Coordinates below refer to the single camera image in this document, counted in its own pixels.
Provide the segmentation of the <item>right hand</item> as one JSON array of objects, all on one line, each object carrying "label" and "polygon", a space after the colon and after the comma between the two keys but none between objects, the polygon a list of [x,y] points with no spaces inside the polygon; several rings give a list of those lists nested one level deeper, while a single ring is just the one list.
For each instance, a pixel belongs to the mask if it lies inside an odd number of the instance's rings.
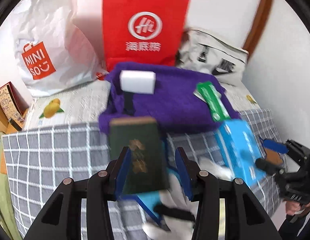
[{"label": "right hand", "polygon": [[294,201],[286,201],[285,203],[285,212],[290,216],[294,216],[296,213],[308,208],[310,208],[310,202],[304,205]]}]

